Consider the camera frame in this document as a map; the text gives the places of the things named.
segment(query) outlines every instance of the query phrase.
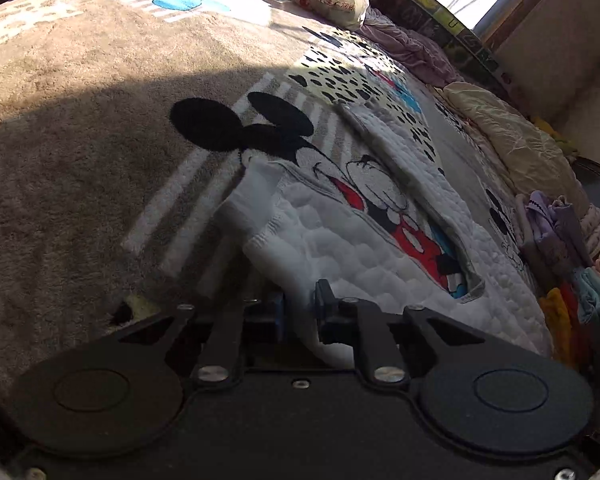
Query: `circular pad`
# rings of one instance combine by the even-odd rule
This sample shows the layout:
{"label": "circular pad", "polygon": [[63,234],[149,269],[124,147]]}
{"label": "circular pad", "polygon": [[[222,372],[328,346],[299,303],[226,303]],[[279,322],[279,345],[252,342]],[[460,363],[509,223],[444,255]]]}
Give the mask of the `circular pad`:
{"label": "circular pad", "polygon": [[549,390],[544,381],[521,370],[494,370],[474,381],[475,394],[502,412],[530,412],[544,404]]}
{"label": "circular pad", "polygon": [[576,372],[531,355],[509,366],[449,363],[422,381],[419,402],[446,434],[496,454],[541,454],[576,437],[593,399]]}
{"label": "circular pad", "polygon": [[151,347],[91,346],[28,370],[11,395],[22,433],[51,452],[101,456],[142,446],[182,404],[180,379]]}

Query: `black metal plate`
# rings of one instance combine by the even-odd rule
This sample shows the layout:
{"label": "black metal plate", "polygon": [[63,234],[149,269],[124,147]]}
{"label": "black metal plate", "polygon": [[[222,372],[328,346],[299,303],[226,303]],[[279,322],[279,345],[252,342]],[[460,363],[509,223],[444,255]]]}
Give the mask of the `black metal plate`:
{"label": "black metal plate", "polygon": [[[296,379],[310,386],[297,389]],[[162,438],[126,456],[71,461],[32,450],[19,461],[48,480],[548,480],[592,472],[566,452],[533,463],[489,463],[454,450],[421,423],[403,393],[367,388],[355,372],[248,372],[197,393]]]}

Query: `purple folded cloth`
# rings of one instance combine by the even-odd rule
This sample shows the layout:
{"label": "purple folded cloth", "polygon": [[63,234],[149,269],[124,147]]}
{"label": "purple folded cloth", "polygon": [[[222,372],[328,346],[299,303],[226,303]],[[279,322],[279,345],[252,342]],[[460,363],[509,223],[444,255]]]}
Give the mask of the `purple folded cloth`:
{"label": "purple folded cloth", "polygon": [[576,265],[571,261],[567,246],[554,230],[549,203],[543,192],[534,191],[526,206],[526,216],[546,264],[556,276],[568,280]]}
{"label": "purple folded cloth", "polygon": [[584,235],[573,205],[560,196],[549,205],[554,230],[567,246],[569,257],[576,267],[593,267],[593,260],[584,243]]}
{"label": "purple folded cloth", "polygon": [[367,9],[365,22],[357,33],[380,45],[425,84],[444,88],[449,83],[464,81],[435,41],[398,27],[373,7]]}

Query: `yellow cloth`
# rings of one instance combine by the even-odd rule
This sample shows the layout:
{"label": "yellow cloth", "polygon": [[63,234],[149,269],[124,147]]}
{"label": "yellow cloth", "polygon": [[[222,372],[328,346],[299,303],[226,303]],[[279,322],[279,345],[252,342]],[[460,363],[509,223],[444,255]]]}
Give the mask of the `yellow cloth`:
{"label": "yellow cloth", "polygon": [[571,321],[560,289],[552,288],[545,298],[538,300],[538,303],[544,312],[544,322],[554,340],[554,359],[575,368],[571,354]]}
{"label": "yellow cloth", "polygon": [[531,122],[536,128],[539,128],[540,130],[544,131],[544,133],[551,135],[555,140],[555,143],[564,153],[564,156],[569,160],[571,160],[572,157],[575,158],[578,156],[578,149],[574,146],[574,144],[570,140],[567,140],[565,137],[563,137],[562,134],[556,132],[548,122],[542,120],[540,117],[531,117]]}

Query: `mickey mouse ear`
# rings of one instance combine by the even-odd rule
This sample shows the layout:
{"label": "mickey mouse ear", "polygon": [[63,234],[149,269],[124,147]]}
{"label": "mickey mouse ear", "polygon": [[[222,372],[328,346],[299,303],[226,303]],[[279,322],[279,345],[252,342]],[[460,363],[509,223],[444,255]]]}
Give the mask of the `mickey mouse ear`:
{"label": "mickey mouse ear", "polygon": [[185,139],[201,148],[212,152],[240,148],[240,118],[218,101],[183,99],[173,105],[169,118]]}
{"label": "mickey mouse ear", "polygon": [[264,92],[251,92],[247,99],[267,121],[279,126],[281,133],[301,137],[314,134],[314,125],[309,117],[284,99]]}

